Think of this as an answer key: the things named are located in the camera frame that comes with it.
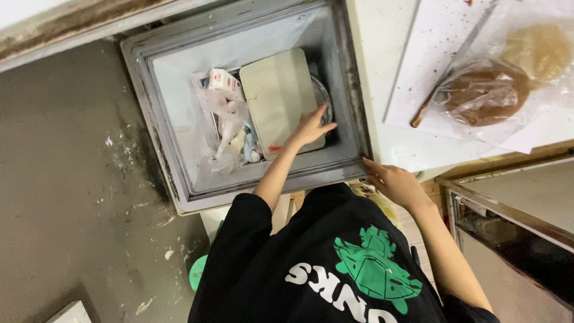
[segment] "food bag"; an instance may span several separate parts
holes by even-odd
[[[574,1],[500,0],[424,118],[500,145],[542,111],[574,106],[573,44]]]

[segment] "hand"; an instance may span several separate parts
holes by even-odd
[[[367,181],[409,213],[413,214],[421,207],[435,205],[414,175],[408,171],[396,166],[380,165],[366,158],[363,158],[363,162],[371,169]]]
[[[321,126],[321,118],[325,114],[328,104],[327,102],[324,103],[315,112],[302,118],[293,134],[287,139],[287,142],[301,148],[303,145],[314,142],[322,134],[335,129],[337,124],[334,122]]]

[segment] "cutting board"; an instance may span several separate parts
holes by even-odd
[[[273,160],[301,116],[317,109],[305,53],[301,48],[267,57],[239,70],[263,156]],[[299,153],[325,146],[325,136]]]

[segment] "grey floor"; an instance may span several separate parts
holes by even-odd
[[[173,210],[130,83],[106,41],[0,74],[0,321],[75,300],[92,322],[187,320],[208,240]]]

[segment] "plastic bag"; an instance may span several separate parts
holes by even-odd
[[[520,68],[503,61],[473,60],[460,67],[435,91],[432,101],[442,115],[471,127],[512,119],[530,94]]]
[[[572,44],[574,1],[500,0],[423,122],[447,118],[463,138],[501,145],[545,109],[572,106]]]
[[[246,135],[243,128],[245,121],[249,118],[247,102],[228,101],[221,93],[205,88],[197,76],[194,79],[194,90],[199,105],[204,114],[217,115],[217,131],[221,135],[216,148],[211,141],[211,149],[204,149],[201,152],[200,164],[208,165],[211,172],[229,174],[241,165],[241,152]],[[210,130],[204,131],[215,133],[215,129]]]

